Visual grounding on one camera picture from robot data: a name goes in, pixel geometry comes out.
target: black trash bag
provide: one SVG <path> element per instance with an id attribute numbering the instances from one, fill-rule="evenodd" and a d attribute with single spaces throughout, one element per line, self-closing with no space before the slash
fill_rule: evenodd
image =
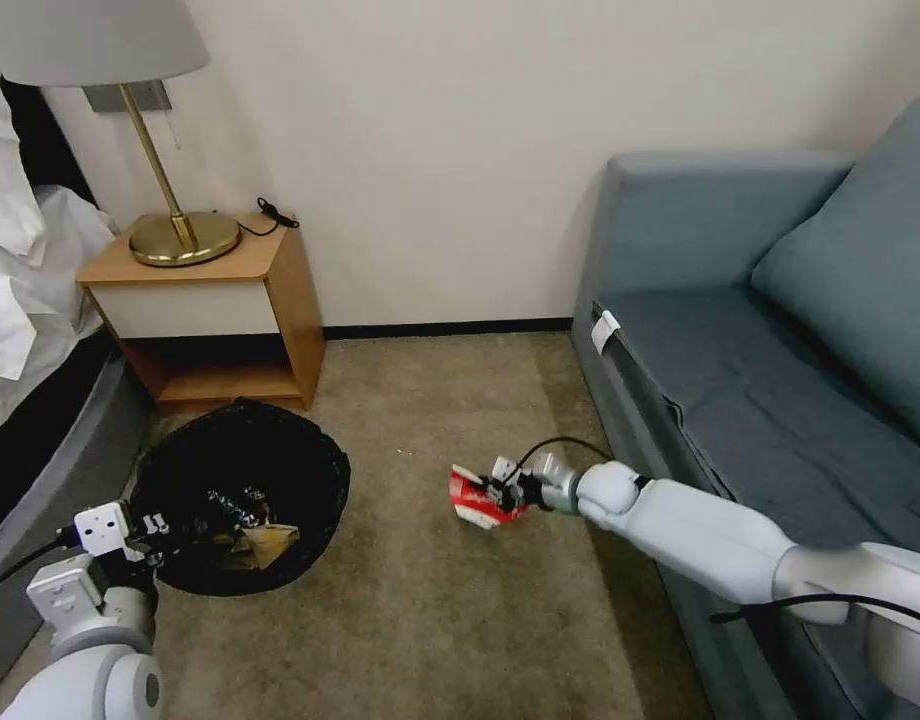
<path id="1" fill-rule="evenodd" d="M 329 435 L 288 410 L 238 399 L 168 435 L 140 461 L 135 516 L 161 513 L 170 536 L 157 576 L 198 595 L 249 595 L 296 580 L 340 522 L 350 463 Z M 244 528 L 296 526 L 299 539 L 266 569 L 230 569 Z"/>

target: blue sofa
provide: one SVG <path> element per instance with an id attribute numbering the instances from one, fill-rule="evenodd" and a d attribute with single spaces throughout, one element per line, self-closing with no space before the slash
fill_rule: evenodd
<path id="1" fill-rule="evenodd" d="M 917 268 L 920 101 L 856 166 L 823 152 L 614 158 L 573 324 L 614 452 L 802 544 L 920 552 Z M 601 355 L 605 309 L 621 329 Z M 863 612 L 841 628 L 786 613 L 713 626 L 727 603 L 661 576 L 718 718 L 920 718 L 867 668 Z"/>

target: baseboard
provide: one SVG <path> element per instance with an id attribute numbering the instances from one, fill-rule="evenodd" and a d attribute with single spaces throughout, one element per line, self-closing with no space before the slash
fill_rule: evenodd
<path id="1" fill-rule="evenodd" d="M 336 325 L 323 329 L 327 340 L 384 337 L 440 337 L 512 332 L 560 332 L 569 330 L 573 318 L 534 320 L 481 320 L 463 323 L 415 323 L 407 325 Z"/>

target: black cable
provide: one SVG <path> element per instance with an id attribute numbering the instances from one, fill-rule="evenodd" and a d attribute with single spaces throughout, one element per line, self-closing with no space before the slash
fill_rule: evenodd
<path id="1" fill-rule="evenodd" d="M 890 602 L 889 600 L 881 600 L 879 598 L 868 597 L 866 595 L 853 595 L 850 593 L 816 593 L 814 595 L 798 595 L 792 598 L 784 598 L 783 600 L 774 600 L 773 602 L 761 603 L 758 605 L 744 605 L 739 610 L 728 613 L 716 613 L 710 616 L 710 622 L 715 625 L 723 625 L 724 623 L 733 622 L 734 620 L 740 620 L 749 615 L 755 615 L 768 610 L 779 610 L 781 608 L 793 607 L 794 605 L 806 605 L 808 603 L 815 602 L 850 602 L 858 603 L 861 605 L 873 605 L 874 607 L 882 607 L 885 610 L 893 610 L 898 612 L 901 615 L 906 615 L 907 617 L 913 618 L 920 622 L 920 612 L 906 607 L 905 605 L 898 605 L 897 603 Z"/>
<path id="2" fill-rule="evenodd" d="M 57 536 L 53 540 L 48 542 L 43 547 L 34 550 L 29 555 L 26 555 L 20 558 L 19 560 L 17 560 L 17 562 L 15 562 L 13 565 L 8 567 L 2 573 L 0 573 L 0 585 L 3 584 L 4 580 L 9 578 L 15 572 L 29 565 L 34 560 L 38 560 L 42 558 L 48 552 L 51 552 L 52 550 L 57 550 L 57 549 L 67 549 L 71 547 L 76 547 L 79 544 L 80 544 L 80 540 L 77 537 L 77 532 L 75 528 L 71 526 L 68 528 L 64 528 L 62 530 L 58 530 Z"/>
<path id="3" fill-rule="evenodd" d="M 593 443 L 588 443 L 586 440 L 581 440 L 580 438 L 571 437 L 571 436 L 569 436 L 569 435 L 560 435 L 559 437 L 550 438 L 550 439 L 548 439 L 548 440 L 544 440 L 543 442 L 538 442 L 538 443 L 537 443 L 536 445 L 534 445 L 532 448 L 530 448 L 529 450 L 527 450 L 527 452 L 525 452 L 525 453 L 523 454 L 523 457 L 520 458 L 520 462 L 518 462 L 518 463 L 513 467 L 513 470 L 510 471 L 510 474 L 507 475 L 507 476 L 503 479 L 503 483 L 506 484 L 506 483 L 510 482 L 510 480 L 513 479 L 513 476 L 516 475 L 518 471 L 523 470 L 524 464 L 527 462 L 527 460 L 530 459 L 530 456 L 533 455 L 537 450 L 539 450 L 539 449 L 542 448 L 542 447 L 546 447 L 547 445 L 553 445 L 554 443 L 558 443 L 558 442 L 569 442 L 569 443 L 573 443 L 574 445 L 579 445 L 580 447 L 585 447 L 585 448 L 586 448 L 587 450 L 589 450 L 590 452 L 592 452 L 592 453 L 594 453 L 594 454 L 596 454 L 596 455 L 599 455 L 600 457 L 602 457 L 604 460 L 606 460 L 606 461 L 608 461 L 608 462 L 609 462 L 610 460 L 613 460 L 613 458 L 612 458 L 608 453 L 604 452 L 603 450 L 601 450 L 600 448 L 598 448 L 598 447 L 597 447 L 596 445 L 594 445 Z"/>
<path id="4" fill-rule="evenodd" d="M 240 229 L 241 229 L 241 230 L 244 230 L 244 231 L 246 231 L 246 232 L 248 232 L 248 233 L 250 233 L 251 235 L 254 235 L 254 236 L 256 236 L 256 237 L 266 237 L 267 235 L 272 235 L 274 232 L 276 232 L 277 228 L 280 227 L 281 225 L 283 225 L 284 227 L 289 227 L 289 228 L 298 228 L 298 227 L 300 227 L 300 223 L 299 223 L 299 222 L 297 222 L 295 219 L 293 219 L 293 218 L 291 218 L 291 217 L 287 217 L 286 215 L 284 215 L 283 213 L 281 213 L 281 212 L 277 209 L 277 206 L 274 205 L 272 202 L 268 201 L 266 198 L 264 198 L 264 197 L 258 197 L 258 198 L 257 198 L 257 205 L 260 206 L 260 212 L 262 212 L 262 213 L 263 213 L 264 215 L 266 215 L 268 218 L 270 218 L 271 220 L 273 220 L 273 227 L 270 228 L 269 230 L 264 230 L 263 232 L 258 232 L 257 230 L 254 230 L 253 228 L 249 228 L 249 227 L 247 227 L 246 225 L 244 225 L 243 223 L 239 223 L 239 222 L 238 222 L 237 225 L 240 226 Z"/>

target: wooden nightstand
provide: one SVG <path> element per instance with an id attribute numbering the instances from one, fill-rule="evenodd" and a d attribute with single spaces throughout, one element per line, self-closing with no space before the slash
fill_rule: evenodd
<path id="1" fill-rule="evenodd" d="M 258 214 L 238 220 L 257 229 L 271 223 Z M 324 341 L 298 230 L 244 233 L 229 254 L 185 268 L 141 265 L 129 233 L 77 282 L 161 412 L 206 410 L 240 396 L 310 407 Z"/>

